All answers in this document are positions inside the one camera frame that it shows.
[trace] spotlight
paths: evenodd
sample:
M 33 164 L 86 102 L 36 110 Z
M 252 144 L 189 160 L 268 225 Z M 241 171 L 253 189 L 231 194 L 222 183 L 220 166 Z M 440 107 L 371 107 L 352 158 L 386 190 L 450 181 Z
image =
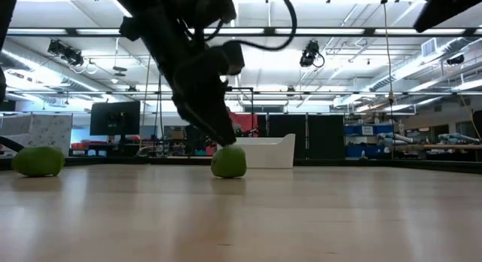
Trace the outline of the spotlight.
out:
M 129 85 L 129 89 L 126 89 L 126 92 L 137 92 L 136 85 Z
M 65 46 L 59 40 L 51 40 L 47 52 L 54 56 L 60 56 L 60 59 L 65 60 L 71 66 L 78 67 L 84 64 L 82 51 Z
M 459 65 L 459 64 L 463 63 L 464 61 L 465 61 L 465 57 L 464 57 L 464 55 L 462 54 L 462 55 L 457 56 L 457 57 L 455 57 L 455 58 L 448 59 L 448 60 L 447 60 L 447 64 L 448 64 L 449 66 Z
M 288 89 L 286 90 L 286 92 L 296 92 L 296 90 L 294 89 L 293 86 L 288 86 Z M 293 97 L 294 94 L 287 94 L 286 96 L 287 97 Z
M 323 59 L 323 63 L 320 66 L 315 65 L 316 57 L 320 56 Z M 325 58 L 319 53 L 319 45 L 317 40 L 311 40 L 308 42 L 307 47 L 303 50 L 303 55 L 300 59 L 301 67 L 315 66 L 317 68 L 323 67 L 325 64 Z

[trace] black panel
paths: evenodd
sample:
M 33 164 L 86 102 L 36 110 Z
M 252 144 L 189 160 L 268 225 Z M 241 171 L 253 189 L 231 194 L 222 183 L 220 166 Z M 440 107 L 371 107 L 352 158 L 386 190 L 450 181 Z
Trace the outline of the black panel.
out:
M 258 115 L 258 137 L 267 137 L 266 115 Z
M 288 134 L 296 135 L 294 158 L 305 159 L 306 153 L 306 117 L 305 115 L 270 115 L 270 137 L 282 138 Z
M 434 133 L 434 143 L 439 143 L 440 139 L 438 136 L 440 134 L 448 134 L 449 133 L 449 125 L 442 125 L 442 126 L 433 126 L 432 127 Z
M 308 117 L 310 149 L 314 160 L 344 160 L 345 133 L 343 116 L 310 115 Z
M 475 128 L 482 133 L 482 111 L 476 111 L 473 116 Z
M 90 114 L 90 134 L 137 135 L 141 102 L 95 103 Z
M 427 0 L 414 27 L 418 32 L 423 32 L 474 7 L 480 2 L 482 0 Z
M 8 100 L 0 105 L 0 111 L 15 111 L 15 101 Z

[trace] yellow cable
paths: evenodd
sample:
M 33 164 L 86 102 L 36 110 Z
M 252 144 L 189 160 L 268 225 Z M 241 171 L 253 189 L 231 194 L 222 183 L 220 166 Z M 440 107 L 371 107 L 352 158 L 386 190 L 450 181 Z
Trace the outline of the yellow cable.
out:
M 145 105 L 146 105 L 145 102 L 148 99 L 148 84 L 149 84 L 149 72 L 150 72 L 150 70 L 151 70 L 151 56 L 149 56 L 148 75 L 147 75 L 147 78 L 145 79 L 144 110 L 142 111 L 142 127 L 144 127 L 144 122 L 145 122 Z M 141 148 L 142 148 L 142 136 L 140 137 L 140 141 L 139 141 L 139 150 Z
M 475 126 L 475 122 L 474 122 L 474 113 L 472 112 L 472 110 L 467 106 L 467 104 L 465 104 L 465 99 L 463 96 L 460 96 L 460 99 L 462 100 L 462 103 L 464 104 L 464 107 L 466 107 L 468 109 L 468 112 L 470 113 L 470 121 L 472 122 L 472 126 L 474 127 L 475 129 L 475 132 L 477 133 L 477 137 L 479 138 L 479 140 L 482 141 L 482 138 L 480 137 L 480 133 L 479 131 L 477 130 L 477 127 Z

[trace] red object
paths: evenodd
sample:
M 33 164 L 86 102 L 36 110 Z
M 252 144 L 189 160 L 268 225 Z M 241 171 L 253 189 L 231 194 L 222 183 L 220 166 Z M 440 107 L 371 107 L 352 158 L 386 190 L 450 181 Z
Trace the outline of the red object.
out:
M 229 118 L 233 121 L 233 123 L 237 123 L 241 126 L 242 131 L 248 131 L 251 129 L 258 128 L 258 115 L 255 114 L 253 117 L 250 114 L 235 114 L 233 112 L 229 113 Z M 216 152 L 216 147 L 207 147 L 206 153 L 208 156 L 214 155 Z
M 229 118 L 231 118 L 231 120 L 234 123 L 239 124 L 241 126 L 242 131 L 248 131 L 248 130 L 251 130 L 251 129 L 258 128 L 258 115 L 257 114 L 251 116 L 250 114 L 235 114 L 233 112 L 230 112 Z

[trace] patterned white panel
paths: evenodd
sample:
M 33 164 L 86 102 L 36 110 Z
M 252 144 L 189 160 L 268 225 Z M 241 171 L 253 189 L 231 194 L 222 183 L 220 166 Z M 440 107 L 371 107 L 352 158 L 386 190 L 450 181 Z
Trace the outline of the patterned white panel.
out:
M 0 122 L 0 136 L 27 134 L 32 115 L 4 116 Z
M 72 116 L 33 115 L 30 129 L 31 139 L 27 146 L 55 146 L 64 155 L 69 155 Z

